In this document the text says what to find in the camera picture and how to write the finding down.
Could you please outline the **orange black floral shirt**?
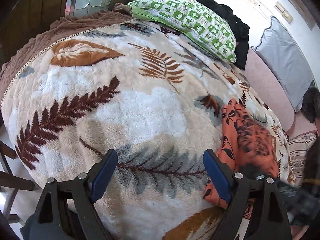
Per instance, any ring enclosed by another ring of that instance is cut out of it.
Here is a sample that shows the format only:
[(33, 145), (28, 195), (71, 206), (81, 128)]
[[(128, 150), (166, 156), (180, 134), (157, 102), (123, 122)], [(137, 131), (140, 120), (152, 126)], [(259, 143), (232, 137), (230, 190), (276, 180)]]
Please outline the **orange black floral shirt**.
[(249, 179), (263, 174), (279, 178), (276, 138), (231, 99), (222, 109), (222, 139), (216, 156), (233, 172)]

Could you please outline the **striped floral quilt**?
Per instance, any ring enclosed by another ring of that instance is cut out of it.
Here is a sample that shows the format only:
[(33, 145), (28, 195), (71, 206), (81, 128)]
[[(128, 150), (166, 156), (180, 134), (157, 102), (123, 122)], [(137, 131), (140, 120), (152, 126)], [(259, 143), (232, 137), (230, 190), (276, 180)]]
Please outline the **striped floral quilt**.
[(289, 139), (293, 174), (295, 175), (295, 187), (299, 187), (302, 184), (306, 154), (316, 142), (316, 139), (317, 134), (314, 131)]

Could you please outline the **pink bed headboard cushion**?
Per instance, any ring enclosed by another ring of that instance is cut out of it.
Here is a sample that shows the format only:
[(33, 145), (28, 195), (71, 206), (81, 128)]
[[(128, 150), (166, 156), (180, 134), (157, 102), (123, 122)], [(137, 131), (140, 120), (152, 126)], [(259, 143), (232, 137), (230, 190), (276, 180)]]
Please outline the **pink bed headboard cushion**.
[(259, 98), (270, 107), (283, 130), (294, 138), (309, 132), (318, 132), (319, 122), (310, 123), (302, 113), (296, 113), (282, 86), (264, 61), (249, 49), (245, 70), (242, 74)]

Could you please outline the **dark furry cushion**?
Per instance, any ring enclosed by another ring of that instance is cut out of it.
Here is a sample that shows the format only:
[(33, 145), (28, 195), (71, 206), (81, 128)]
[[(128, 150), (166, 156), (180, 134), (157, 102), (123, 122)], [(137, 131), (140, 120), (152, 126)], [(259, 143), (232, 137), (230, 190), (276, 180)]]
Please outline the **dark furry cushion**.
[(319, 90), (316, 87), (308, 88), (300, 111), (310, 123), (314, 123), (319, 118)]

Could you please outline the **leaf pattern plush blanket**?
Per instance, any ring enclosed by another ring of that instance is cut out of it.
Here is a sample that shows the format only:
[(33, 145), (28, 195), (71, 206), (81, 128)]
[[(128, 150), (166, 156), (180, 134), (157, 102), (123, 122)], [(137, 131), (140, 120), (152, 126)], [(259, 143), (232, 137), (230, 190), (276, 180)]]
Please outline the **leaf pattern plush blanket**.
[(40, 186), (118, 152), (96, 204), (114, 239), (208, 239), (222, 212), (202, 197), (202, 155), (219, 148), (231, 99), (276, 138), (278, 176), (294, 184), (281, 124), (244, 76), (151, 22), (84, 30), (44, 48), (1, 96), (1, 113)]

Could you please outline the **grey blue pillow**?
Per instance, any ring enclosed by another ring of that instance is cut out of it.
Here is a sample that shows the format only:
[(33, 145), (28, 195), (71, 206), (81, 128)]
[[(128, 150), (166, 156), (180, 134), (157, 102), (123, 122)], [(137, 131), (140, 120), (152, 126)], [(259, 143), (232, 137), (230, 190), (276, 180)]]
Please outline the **grey blue pillow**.
[(251, 47), (282, 86), (295, 112), (313, 82), (311, 68), (289, 31), (274, 16), (257, 46)]

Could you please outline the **brown quilted bedspread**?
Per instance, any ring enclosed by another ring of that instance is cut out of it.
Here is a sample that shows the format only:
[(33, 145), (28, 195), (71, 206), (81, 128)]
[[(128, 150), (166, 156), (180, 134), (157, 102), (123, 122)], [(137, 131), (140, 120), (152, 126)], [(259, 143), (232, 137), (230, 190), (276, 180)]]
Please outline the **brown quilted bedspread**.
[(50, 29), (31, 38), (19, 49), (1, 70), (1, 96), (9, 87), (17, 72), (37, 53), (54, 42), (84, 30), (106, 27), (131, 20), (132, 16), (116, 11), (102, 10), (81, 18), (61, 17), (50, 25)]

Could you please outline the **black garment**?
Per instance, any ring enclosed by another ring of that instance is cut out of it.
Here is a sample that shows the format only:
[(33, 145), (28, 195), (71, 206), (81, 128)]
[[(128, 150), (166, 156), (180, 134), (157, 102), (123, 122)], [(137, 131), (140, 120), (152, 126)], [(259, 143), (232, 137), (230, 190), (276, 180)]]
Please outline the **black garment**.
[(249, 25), (242, 22), (242, 20), (238, 18), (234, 14), (233, 10), (227, 5), (218, 4), (214, 0), (196, 1), (209, 8), (228, 22), (231, 31), (235, 36), (236, 42), (238, 43), (235, 47), (236, 62), (234, 64), (240, 70), (245, 70), (249, 51)]

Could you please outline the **wooden stained glass door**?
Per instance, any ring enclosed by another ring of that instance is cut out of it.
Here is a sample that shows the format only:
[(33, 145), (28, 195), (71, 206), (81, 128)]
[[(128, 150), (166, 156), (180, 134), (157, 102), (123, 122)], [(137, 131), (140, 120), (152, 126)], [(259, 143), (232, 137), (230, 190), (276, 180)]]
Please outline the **wooden stained glass door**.
[(21, 49), (29, 39), (45, 32), (61, 17), (90, 15), (110, 10), (117, 2), (130, 0), (101, 0), (98, 5), (87, 3), (76, 9), (78, 0), (1, 0), (1, 64)]

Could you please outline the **green white patterned pillow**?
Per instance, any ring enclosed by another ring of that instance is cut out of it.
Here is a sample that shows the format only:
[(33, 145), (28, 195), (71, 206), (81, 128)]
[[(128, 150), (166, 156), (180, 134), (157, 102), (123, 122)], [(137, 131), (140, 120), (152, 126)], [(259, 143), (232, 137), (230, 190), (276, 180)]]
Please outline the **green white patterned pillow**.
[(176, 29), (223, 62), (236, 62), (236, 38), (218, 14), (195, 0), (134, 0), (132, 17)]

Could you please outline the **wall light switch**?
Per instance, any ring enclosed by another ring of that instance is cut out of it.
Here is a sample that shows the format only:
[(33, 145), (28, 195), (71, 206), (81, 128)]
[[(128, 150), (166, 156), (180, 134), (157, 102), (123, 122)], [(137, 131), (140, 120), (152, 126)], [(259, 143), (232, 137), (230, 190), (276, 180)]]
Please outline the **wall light switch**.
[(281, 13), (282, 17), (286, 20), (288, 24), (291, 24), (293, 21), (293, 17), (291, 14), (283, 7), (283, 5), (279, 2), (275, 5), (276, 9)]

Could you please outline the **framed wall picture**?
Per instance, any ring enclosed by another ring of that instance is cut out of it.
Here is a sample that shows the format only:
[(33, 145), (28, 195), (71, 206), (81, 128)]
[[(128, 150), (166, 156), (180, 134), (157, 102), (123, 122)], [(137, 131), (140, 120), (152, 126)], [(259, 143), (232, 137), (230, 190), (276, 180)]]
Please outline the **framed wall picture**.
[(305, 4), (301, 0), (288, 0), (298, 11), (300, 16), (303, 18), (305, 23), (308, 25), (309, 29), (312, 30), (315, 25), (316, 21), (313, 18), (312, 14), (308, 10), (308, 8), (305, 6)]

